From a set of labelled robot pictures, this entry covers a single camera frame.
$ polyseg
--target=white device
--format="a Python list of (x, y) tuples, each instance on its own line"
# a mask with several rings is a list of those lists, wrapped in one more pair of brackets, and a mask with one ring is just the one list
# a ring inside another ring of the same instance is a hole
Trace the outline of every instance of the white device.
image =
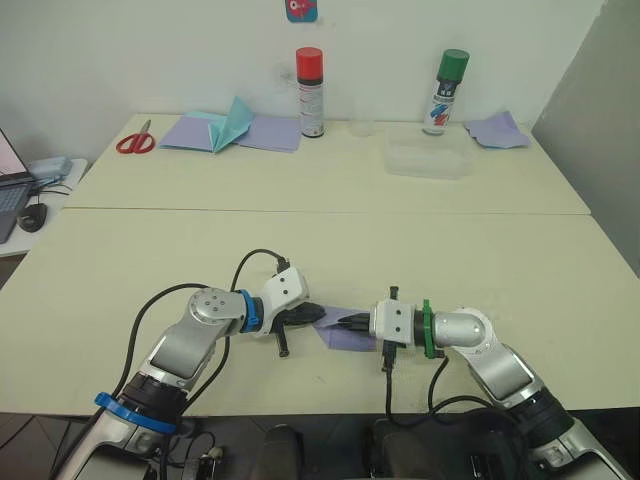
[(31, 162), (29, 172), (36, 180), (66, 177), (71, 171), (71, 160), (66, 157), (51, 157)]

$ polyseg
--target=transparent plastic container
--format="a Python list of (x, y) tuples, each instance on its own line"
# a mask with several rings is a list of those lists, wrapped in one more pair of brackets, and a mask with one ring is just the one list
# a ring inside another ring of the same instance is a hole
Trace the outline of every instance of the transparent plastic container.
[(471, 173), (472, 143), (463, 128), (427, 135), (415, 124), (386, 128), (385, 169), (394, 175), (456, 180)]

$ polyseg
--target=white table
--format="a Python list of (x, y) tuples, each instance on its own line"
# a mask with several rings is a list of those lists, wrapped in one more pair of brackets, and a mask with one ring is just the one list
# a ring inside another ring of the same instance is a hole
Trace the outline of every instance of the white table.
[[(87, 161), (82, 158), (76, 158), (71, 160), (72, 167), (71, 171), (64, 179), (62, 183), (67, 185), (68, 187), (74, 189), (80, 182), (84, 171), (87, 169)], [(64, 193), (71, 193), (66, 188), (62, 187), (52, 187), (49, 190), (58, 190)], [(10, 257), (13, 255), (22, 255), (27, 253), (29, 250), (33, 248), (38, 240), (42, 237), (44, 232), (48, 229), (48, 227), (53, 222), (53, 219), (56, 217), (58, 212), (64, 207), (67, 199), (70, 196), (58, 195), (55, 193), (43, 193), (40, 195), (40, 201), (42, 203), (47, 204), (47, 218), (44, 221), (44, 225), (37, 232), (25, 232), (17, 225), (14, 227), (9, 239), (0, 244), (0, 257)], [(28, 205), (34, 204), (38, 202), (38, 197), (31, 197), (29, 199)]]
[[(180, 282), (228, 288), (256, 247), (289, 256), (318, 303), (368, 308), (395, 284), (404, 301), (484, 310), (566, 408), (640, 405), (640, 280), (589, 216), (65, 209), (0, 291), (0, 411), (93, 411), (119, 376), (142, 304)], [(273, 268), (251, 261), (239, 287), (255, 291)], [(134, 366), (188, 296), (149, 312)], [(379, 352), (328, 350), (312, 327), (288, 336), (287, 359), (274, 338), (234, 337), (227, 367), (190, 413), (383, 411)], [(436, 398), (478, 394), (451, 356)], [(399, 354), (394, 411), (425, 409), (438, 364)]]
[[(547, 213), (589, 210), (532, 138), (529, 148), (487, 150), (466, 135), (474, 172), (459, 181), (389, 175), (385, 128), (355, 137), (344, 122), (322, 138), (303, 138), (295, 153), (232, 145), (211, 154), (156, 148), (122, 155), (115, 144), (151, 119), (159, 142), (177, 115), (134, 115), (97, 160), (68, 206), (228, 211), (366, 213)], [(400, 124), (424, 139), (418, 123)], [(451, 125), (462, 129), (461, 125)]]

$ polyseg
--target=green cap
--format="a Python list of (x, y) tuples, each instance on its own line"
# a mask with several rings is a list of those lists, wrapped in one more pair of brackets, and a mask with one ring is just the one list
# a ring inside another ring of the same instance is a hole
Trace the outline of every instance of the green cap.
[(464, 71), (469, 61), (469, 52), (458, 50), (457, 48), (449, 48), (442, 54), (440, 69), (438, 70), (438, 78), (445, 80), (453, 80), (461, 82)]

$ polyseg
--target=blue ring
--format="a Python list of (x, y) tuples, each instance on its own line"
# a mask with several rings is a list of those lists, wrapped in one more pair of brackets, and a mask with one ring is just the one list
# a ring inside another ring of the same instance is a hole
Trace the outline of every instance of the blue ring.
[(145, 417), (144, 415), (140, 415), (139, 413), (132, 412), (128, 408), (116, 402), (108, 393), (99, 393), (96, 396), (95, 403), (96, 405), (109, 410), (111, 413), (113, 413), (117, 417), (122, 418), (123, 420), (144, 428), (148, 428), (149, 430), (153, 430), (154, 432), (169, 434), (176, 431), (176, 426), (171, 423), (160, 422), (159, 420), (154, 420), (153, 418)]
[(238, 290), (244, 297), (244, 301), (247, 304), (247, 324), (242, 329), (242, 333), (254, 332), (260, 326), (260, 319), (256, 315), (256, 306), (253, 303), (253, 298), (246, 290)]

